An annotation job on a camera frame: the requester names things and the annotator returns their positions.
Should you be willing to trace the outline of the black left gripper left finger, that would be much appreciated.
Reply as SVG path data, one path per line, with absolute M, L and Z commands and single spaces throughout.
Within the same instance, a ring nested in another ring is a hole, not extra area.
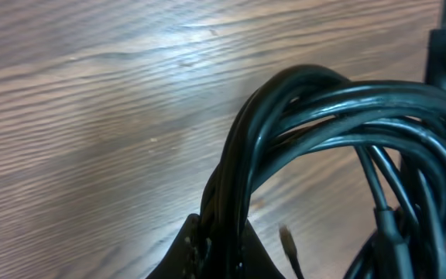
M 207 241 L 199 229 L 199 215 L 190 214 L 166 255 L 147 279 L 196 279 L 207 257 Z

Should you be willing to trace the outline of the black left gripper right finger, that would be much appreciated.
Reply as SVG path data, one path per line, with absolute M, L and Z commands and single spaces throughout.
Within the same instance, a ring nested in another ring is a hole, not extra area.
M 242 263 L 246 279 L 284 279 L 249 221 L 242 232 Z

